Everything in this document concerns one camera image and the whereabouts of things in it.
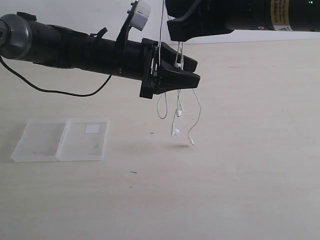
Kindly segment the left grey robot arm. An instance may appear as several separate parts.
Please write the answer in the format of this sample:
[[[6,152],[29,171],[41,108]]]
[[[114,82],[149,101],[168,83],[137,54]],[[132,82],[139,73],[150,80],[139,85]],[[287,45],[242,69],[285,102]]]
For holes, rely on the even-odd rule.
[[[31,62],[50,68],[80,69],[141,81],[140,97],[151,99],[169,91],[195,89],[197,61],[182,56],[166,43],[128,39],[124,24],[116,40],[105,39],[106,28],[87,34],[44,24],[25,12],[0,19],[2,59]]]

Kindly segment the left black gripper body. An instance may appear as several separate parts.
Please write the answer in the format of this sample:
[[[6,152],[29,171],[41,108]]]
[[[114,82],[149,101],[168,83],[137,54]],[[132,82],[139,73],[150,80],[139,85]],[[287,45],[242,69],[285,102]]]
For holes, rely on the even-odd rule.
[[[158,61],[158,42],[143,38],[141,42],[127,40],[119,60],[119,75],[141,81],[139,96],[152,99],[156,91],[153,72]]]

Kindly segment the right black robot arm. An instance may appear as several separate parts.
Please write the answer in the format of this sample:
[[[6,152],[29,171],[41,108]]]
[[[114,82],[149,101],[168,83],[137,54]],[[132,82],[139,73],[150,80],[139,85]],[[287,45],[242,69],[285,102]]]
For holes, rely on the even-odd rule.
[[[319,0],[167,0],[170,39],[186,42],[197,37],[233,31],[319,32]]]

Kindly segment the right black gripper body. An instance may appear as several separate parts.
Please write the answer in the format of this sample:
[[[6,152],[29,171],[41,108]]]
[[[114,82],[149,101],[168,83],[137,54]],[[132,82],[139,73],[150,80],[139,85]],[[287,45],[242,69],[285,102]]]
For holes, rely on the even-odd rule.
[[[203,0],[196,13],[196,37],[233,31],[271,31],[269,0]]]

